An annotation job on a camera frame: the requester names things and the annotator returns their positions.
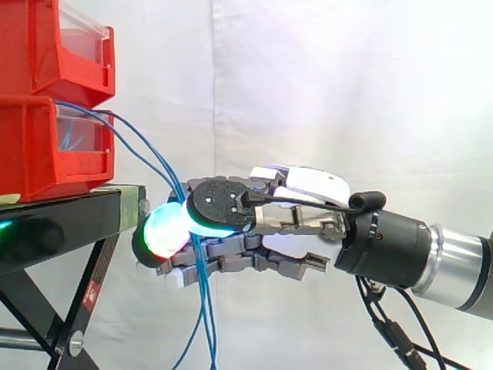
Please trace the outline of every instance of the green led light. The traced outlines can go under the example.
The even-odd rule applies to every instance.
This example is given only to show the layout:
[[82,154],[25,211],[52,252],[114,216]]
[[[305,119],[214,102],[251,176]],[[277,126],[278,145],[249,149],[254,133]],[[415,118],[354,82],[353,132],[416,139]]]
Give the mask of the green led light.
[[191,233],[200,235],[201,237],[218,237],[225,238],[234,234],[234,231],[227,229],[213,229],[212,227],[203,226],[198,224],[189,214],[186,209],[186,203],[182,205],[182,215],[183,221],[185,222],[186,228]]
[[186,203],[167,203],[153,210],[143,226],[147,249],[161,258],[171,258],[189,240],[190,232],[202,237],[229,237],[231,230],[204,227],[190,217]]
[[144,242],[156,256],[171,258],[183,248],[189,232],[183,223],[181,204],[167,203],[156,208],[144,224]]
[[13,224],[12,221],[2,221],[2,222],[0,222],[0,231],[2,231],[3,229],[5,229],[6,227],[9,227],[12,224]]

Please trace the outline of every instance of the cable connector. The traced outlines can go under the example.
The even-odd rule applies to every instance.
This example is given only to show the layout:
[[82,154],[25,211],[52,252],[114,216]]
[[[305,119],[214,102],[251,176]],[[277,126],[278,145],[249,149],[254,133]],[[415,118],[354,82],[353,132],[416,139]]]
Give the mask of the cable connector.
[[426,362],[414,349],[413,342],[397,322],[376,320],[374,326],[407,368],[426,370]]
[[246,191],[241,196],[241,203],[244,207],[257,207],[269,203],[273,198],[271,195],[256,191]]

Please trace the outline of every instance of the robotic finger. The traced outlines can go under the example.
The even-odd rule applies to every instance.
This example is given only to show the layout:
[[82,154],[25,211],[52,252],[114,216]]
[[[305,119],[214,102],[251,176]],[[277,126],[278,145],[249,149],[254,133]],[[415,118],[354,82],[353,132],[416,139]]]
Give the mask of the robotic finger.
[[[225,239],[203,238],[207,256],[207,272],[241,272],[247,268],[255,271],[273,270],[286,278],[303,280],[306,270],[325,273],[328,259],[308,253],[302,258],[290,257],[272,251],[262,244],[261,235],[235,234]],[[184,288],[197,282],[195,257],[191,244],[157,268],[164,275],[169,288]]]

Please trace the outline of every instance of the blue cable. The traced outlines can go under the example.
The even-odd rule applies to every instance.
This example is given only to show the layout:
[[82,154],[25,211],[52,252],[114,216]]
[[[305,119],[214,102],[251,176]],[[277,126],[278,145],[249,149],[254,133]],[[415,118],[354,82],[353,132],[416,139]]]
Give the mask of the blue cable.
[[55,104],[56,105],[59,105],[59,106],[67,106],[69,108],[76,109],[79,112],[85,113],[88,116],[91,116],[92,118],[97,119],[100,123],[102,123],[103,125],[105,125],[108,128],[108,130],[110,130],[112,133],[114,133],[116,137],[118,137],[118,139],[122,142],[122,144],[126,147],[126,149],[129,150],[129,152],[131,154],[133,154],[134,156],[136,156],[137,158],[139,158],[142,162],[144,162],[145,165],[147,165],[148,167],[150,167],[154,172],[156,172],[160,177],[162,177],[168,183],[169,187],[171,187],[171,189],[173,191],[175,191],[175,187],[174,187],[173,183],[171,182],[171,180],[168,177],[166,177],[166,175],[163,172],[161,172],[161,170],[157,169],[153,164],[151,164],[146,158],[144,158],[143,156],[141,156],[140,154],[138,154],[132,148],[132,146],[125,140],[125,138],[122,135],[120,135],[120,133],[118,133],[118,131],[116,131],[116,129],[113,126],[111,126],[108,122],[106,122],[103,118],[101,118],[96,113],[93,113],[90,110],[87,110],[85,108],[82,108],[81,106],[77,106],[76,104],[71,104],[71,103],[66,103],[66,102],[60,102],[60,101],[55,101]]
[[[175,172],[173,171],[173,169],[171,168],[169,163],[166,162],[166,160],[161,156],[161,154],[156,150],[156,148],[154,148],[154,146],[150,143],[150,141],[148,141],[147,138],[145,138],[144,135],[142,135],[141,132],[138,131],[138,129],[134,127],[134,125],[132,125],[126,119],[123,119],[118,114],[110,112],[110,111],[105,111],[105,110],[96,110],[95,112],[101,113],[101,114],[106,114],[109,116],[113,116],[114,118],[116,118],[117,120],[122,122],[125,126],[127,126],[130,130],[132,130],[147,145],[147,147],[156,156],[158,161],[166,169],[166,172],[169,173],[173,182],[175,184],[177,184],[177,188],[180,190],[180,193],[175,192],[175,194],[178,197],[178,201],[180,203],[183,203],[186,200],[186,195],[185,195],[185,191],[184,191],[181,183],[178,180],[178,176],[175,174]],[[197,266],[197,275],[198,275],[198,281],[199,281],[199,287],[200,287],[200,295],[202,298],[204,295],[207,297],[207,304],[209,306],[209,316],[210,316],[211,326],[212,326],[212,331],[213,331],[213,343],[210,342],[210,330],[209,330],[209,325],[206,322],[207,317],[206,317],[206,313],[204,312],[203,303],[201,304],[200,315],[202,315],[202,317],[205,321],[207,341],[208,341],[209,347],[212,348],[211,359],[212,359],[213,364],[211,365],[211,368],[215,369],[216,368],[216,366],[215,366],[216,348],[217,348],[216,322],[214,320],[213,305],[212,305],[212,300],[210,297],[210,286],[209,286],[209,282],[208,282],[208,274],[206,272],[206,262],[205,262],[205,259],[203,256],[202,248],[200,246],[200,240],[197,236],[192,235],[192,245],[193,245],[194,253],[196,255],[196,266]],[[174,368],[177,368],[181,364],[181,361],[186,357],[186,354],[189,351],[189,347],[195,338],[197,328],[198,328],[198,325],[196,325],[196,327],[193,329],[192,334],[189,338],[189,341],[187,342],[187,345],[185,346],[183,353],[179,357],[179,360],[175,364]]]
[[[97,119],[99,122],[101,122],[104,126],[106,126],[109,130],[111,130],[118,139],[123,143],[123,145],[132,153],[134,156],[139,158],[141,161],[143,161],[148,167],[153,169],[156,173],[158,173],[171,187],[173,192],[177,195],[180,203],[183,203],[186,200],[186,195],[185,195],[185,190],[183,189],[181,183],[178,181],[178,177],[171,168],[171,166],[164,160],[164,158],[161,156],[161,154],[153,147],[153,145],[147,140],[147,138],[144,137],[132,124],[130,124],[128,121],[124,120],[122,117],[116,115],[113,112],[107,112],[107,111],[90,111],[88,109],[84,109],[81,106],[77,106],[75,104],[67,103],[67,102],[60,102],[56,101],[55,104],[61,105],[61,106],[67,106],[69,108],[73,108],[78,110],[79,112],[85,113],[88,116],[91,116],[94,119]],[[105,121],[102,117],[98,116],[96,113],[105,113],[110,116],[114,116],[121,122],[123,122],[127,127],[129,127],[148,147],[149,149],[153,152],[157,160],[160,162],[161,165],[165,168],[166,172],[169,174],[171,177],[171,181],[169,180],[164,173],[162,173],[160,170],[155,168],[149,161],[147,161],[145,158],[140,156],[129,144],[128,142],[116,131],[116,129],[110,125],[107,121]],[[193,251],[196,257],[196,268],[197,268],[197,276],[198,276],[198,281],[199,281],[199,287],[200,287],[200,297],[201,297],[201,305],[200,305],[200,314],[199,317],[197,318],[197,323],[192,331],[192,334],[190,335],[189,341],[186,344],[186,347],[183,350],[182,355],[179,357],[179,360],[173,367],[173,369],[177,368],[183,359],[186,357],[186,354],[189,351],[189,348],[196,336],[200,319],[202,318],[204,320],[204,326],[206,329],[206,336],[207,336],[207,341],[209,344],[210,348],[210,355],[211,355],[211,366],[210,368],[212,370],[216,369],[216,348],[217,348],[217,334],[216,334],[216,322],[214,320],[214,313],[213,313],[213,305],[212,305],[212,299],[210,297],[210,286],[209,286],[209,280],[208,280],[208,274],[206,271],[206,262],[203,254],[203,250],[200,246],[200,240],[199,238],[191,234],[192,238],[192,245],[193,245]],[[212,330],[213,330],[213,339],[211,343],[211,338],[210,338],[210,330],[209,330],[209,322],[207,320],[207,314],[206,314],[206,309],[205,309],[205,298],[207,298],[207,305],[209,306],[209,317],[212,325]]]

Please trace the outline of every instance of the white fabric background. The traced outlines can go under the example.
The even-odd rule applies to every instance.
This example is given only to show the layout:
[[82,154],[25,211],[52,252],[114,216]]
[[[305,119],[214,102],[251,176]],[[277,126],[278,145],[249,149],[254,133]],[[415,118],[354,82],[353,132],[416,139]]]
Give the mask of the white fabric background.
[[[180,177],[305,164],[345,177],[354,191],[383,190],[389,210],[489,235],[489,2],[70,2],[116,29],[118,92],[106,106],[148,135]],[[116,180],[145,184],[154,206],[165,201],[163,182],[118,149]],[[88,255],[29,271],[62,315]],[[196,287],[166,291],[134,264],[127,234],[86,336],[102,370],[171,368],[196,319]],[[339,271],[309,283],[246,271],[211,284],[221,369],[401,368]],[[446,355],[493,368],[493,323],[419,304]],[[425,344],[399,297],[384,305]],[[0,318],[14,322],[5,310]],[[0,368],[46,363],[0,351]],[[183,368],[208,368],[202,335]]]

